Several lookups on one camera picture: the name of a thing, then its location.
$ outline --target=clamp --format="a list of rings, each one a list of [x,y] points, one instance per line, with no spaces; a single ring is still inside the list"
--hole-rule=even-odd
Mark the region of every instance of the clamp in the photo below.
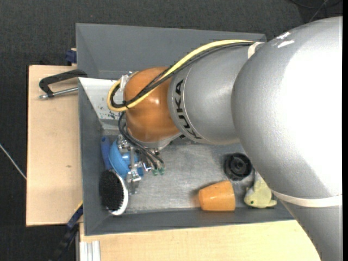
[[[73,70],[73,71],[63,72],[60,74],[55,74],[53,76],[43,78],[42,80],[40,80],[39,87],[46,94],[39,96],[39,98],[52,98],[52,97],[55,97],[57,95],[62,95],[62,94],[66,94],[69,92],[77,91],[78,88],[75,87],[75,88],[69,88],[69,89],[62,90],[62,91],[53,92],[48,86],[50,84],[53,84],[56,82],[61,82],[64,80],[68,80],[68,79],[71,79],[74,77],[87,77],[87,74],[82,70]]]

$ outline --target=yellow cable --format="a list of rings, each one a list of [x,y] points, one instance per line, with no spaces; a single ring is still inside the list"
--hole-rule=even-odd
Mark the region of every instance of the yellow cable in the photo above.
[[[250,41],[246,41],[246,40],[222,40],[222,41],[214,41],[214,42],[210,42],[209,44],[203,45],[193,51],[191,51],[189,54],[187,54],[184,58],[182,58],[181,60],[179,60],[178,62],[176,62],[173,67],[171,67],[164,75],[162,75],[158,80],[161,80],[165,77],[167,77],[168,75],[170,75],[172,72],[176,71],[178,68],[180,68],[182,65],[184,65],[187,61],[189,61],[192,57],[202,53],[203,51],[206,51],[210,48],[213,47],[217,47],[217,46],[224,46],[224,45],[230,45],[230,44],[238,44],[240,42],[250,42]],[[113,98],[111,98],[111,95],[113,93],[113,91],[115,90],[115,88],[120,85],[121,81],[118,80],[115,82],[115,84],[110,88],[109,92],[108,92],[108,98],[107,98],[107,103],[108,103],[108,107],[111,111],[116,111],[116,112],[121,112],[121,111],[126,111],[129,108],[132,108],[134,106],[136,106],[138,103],[140,103],[141,101],[143,101],[148,95],[150,95],[156,88],[150,90],[149,92],[147,92],[146,94],[142,95],[141,97],[139,97],[136,101],[130,103],[127,107],[113,107],[111,105],[111,100]]]

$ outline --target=wooden table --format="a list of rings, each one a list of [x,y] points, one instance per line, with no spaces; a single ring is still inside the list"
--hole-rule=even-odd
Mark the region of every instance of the wooden table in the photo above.
[[[67,223],[82,200],[77,93],[38,99],[41,78],[75,68],[29,67],[27,226]],[[79,240],[99,240],[102,261],[320,260],[295,220],[98,236],[85,236],[81,222]]]

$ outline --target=gray bin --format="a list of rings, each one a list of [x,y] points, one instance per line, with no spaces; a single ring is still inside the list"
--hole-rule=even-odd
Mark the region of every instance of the gray bin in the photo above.
[[[117,79],[128,71],[172,65],[192,49],[215,40],[265,41],[261,34],[99,24],[77,24],[76,31],[78,68],[89,77],[100,79]],[[102,206],[98,191],[104,170],[100,139],[103,135],[116,138],[117,116],[106,128],[81,82],[78,87],[86,235],[293,219],[280,203],[269,209],[252,209],[243,204],[245,189],[252,183],[251,175],[241,182],[232,182],[236,198],[234,212],[200,210],[195,200],[198,190],[226,179],[225,156],[244,150],[240,144],[214,146],[185,139],[175,140],[161,152],[165,175],[146,173],[138,194],[130,196],[126,213],[112,216]]]

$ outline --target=black bristles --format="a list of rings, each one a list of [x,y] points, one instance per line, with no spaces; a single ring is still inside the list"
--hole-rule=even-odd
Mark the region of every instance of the black bristles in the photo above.
[[[112,170],[105,170],[101,174],[99,192],[102,204],[110,211],[118,210],[123,204],[125,197],[122,183]]]

